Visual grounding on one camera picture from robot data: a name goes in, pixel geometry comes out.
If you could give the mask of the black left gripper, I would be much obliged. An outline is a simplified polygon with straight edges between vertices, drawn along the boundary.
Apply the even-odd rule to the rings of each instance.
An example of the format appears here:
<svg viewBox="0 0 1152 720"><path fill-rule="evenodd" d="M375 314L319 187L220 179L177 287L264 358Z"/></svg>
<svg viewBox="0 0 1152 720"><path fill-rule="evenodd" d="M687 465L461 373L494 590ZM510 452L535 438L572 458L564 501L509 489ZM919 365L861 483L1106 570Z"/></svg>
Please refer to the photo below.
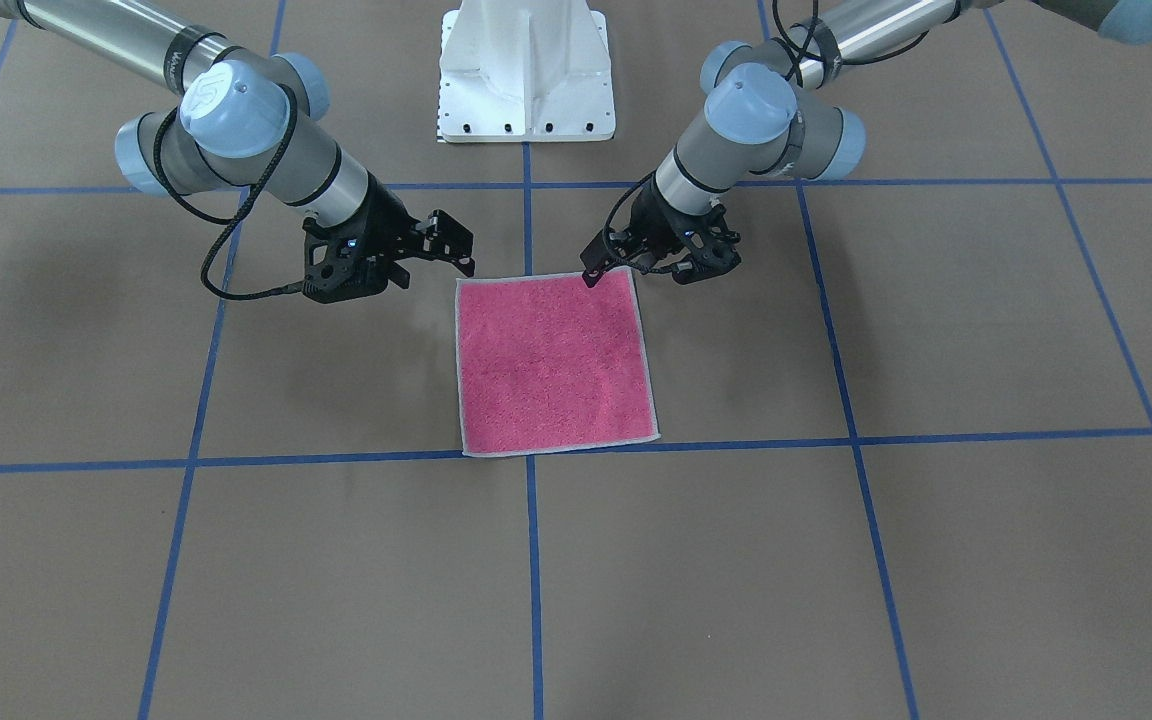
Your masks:
<svg viewBox="0 0 1152 720"><path fill-rule="evenodd" d="M672 273L677 285L708 281L741 263L738 232L727 228L726 206L708 200L700 215L672 209L653 179L634 185L630 220L623 232L598 232L579 253L582 282L593 290L617 266L639 273Z"/></svg>

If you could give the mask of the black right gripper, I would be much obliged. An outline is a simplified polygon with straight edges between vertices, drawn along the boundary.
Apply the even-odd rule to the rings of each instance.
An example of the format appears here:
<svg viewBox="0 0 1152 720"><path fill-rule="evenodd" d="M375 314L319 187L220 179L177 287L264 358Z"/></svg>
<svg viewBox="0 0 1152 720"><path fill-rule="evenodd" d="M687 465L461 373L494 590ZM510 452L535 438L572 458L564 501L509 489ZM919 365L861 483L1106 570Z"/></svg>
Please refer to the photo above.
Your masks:
<svg viewBox="0 0 1152 720"><path fill-rule="evenodd" d="M411 275L401 260L448 263L467 278L476 274L473 233L447 211L425 220L408 214L402 200L381 183L370 183L361 209L346 222L324 227L303 222L301 293L319 304L365 300L391 286L407 290Z"/></svg>

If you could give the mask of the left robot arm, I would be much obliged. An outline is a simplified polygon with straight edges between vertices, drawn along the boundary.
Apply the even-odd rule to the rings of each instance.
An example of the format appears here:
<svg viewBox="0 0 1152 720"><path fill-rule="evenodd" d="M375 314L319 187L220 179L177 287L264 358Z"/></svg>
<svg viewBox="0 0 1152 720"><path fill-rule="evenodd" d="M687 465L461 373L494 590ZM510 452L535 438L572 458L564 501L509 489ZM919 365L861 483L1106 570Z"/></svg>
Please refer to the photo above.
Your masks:
<svg viewBox="0 0 1152 720"><path fill-rule="evenodd" d="M914 50L925 36L984 1L846 1L759 45L727 41L700 70L703 108L659 167L623 194L626 228L607 219L581 252L582 282L626 272L666 274L680 285L740 264L740 234L722 197L748 174L840 181L867 149L850 109L823 104L820 88L861 67Z"/></svg>

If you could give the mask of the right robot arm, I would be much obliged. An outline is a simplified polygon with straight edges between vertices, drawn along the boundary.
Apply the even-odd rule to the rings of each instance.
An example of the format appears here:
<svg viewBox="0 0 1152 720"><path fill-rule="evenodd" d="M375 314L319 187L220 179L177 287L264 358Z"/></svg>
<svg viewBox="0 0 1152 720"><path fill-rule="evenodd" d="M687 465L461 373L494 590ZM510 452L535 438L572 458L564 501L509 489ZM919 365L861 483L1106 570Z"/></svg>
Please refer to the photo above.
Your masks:
<svg viewBox="0 0 1152 720"><path fill-rule="evenodd" d="M0 1L0 17L68 38L179 97L174 109L129 120L114 152L129 185L219 225L200 266L202 286L219 300L238 301L238 293L212 282L211 266L262 196L303 215L303 270L297 281L247 300L362 300L410 286L408 259L473 275L471 232L442 210L408 214L320 126L332 97L306 56L262 56L146 1ZM248 190L232 217L189 202L227 188Z"/></svg>

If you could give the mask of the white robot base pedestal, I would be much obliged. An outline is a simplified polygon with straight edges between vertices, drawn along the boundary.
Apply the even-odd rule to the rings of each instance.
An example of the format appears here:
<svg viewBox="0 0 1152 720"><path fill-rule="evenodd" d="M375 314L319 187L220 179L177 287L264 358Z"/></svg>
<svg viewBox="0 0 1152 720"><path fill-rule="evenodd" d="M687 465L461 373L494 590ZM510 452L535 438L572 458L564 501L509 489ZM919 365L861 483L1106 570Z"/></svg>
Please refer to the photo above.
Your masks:
<svg viewBox="0 0 1152 720"><path fill-rule="evenodd" d="M435 138L575 143L616 135L608 22L585 1L463 1L440 22Z"/></svg>

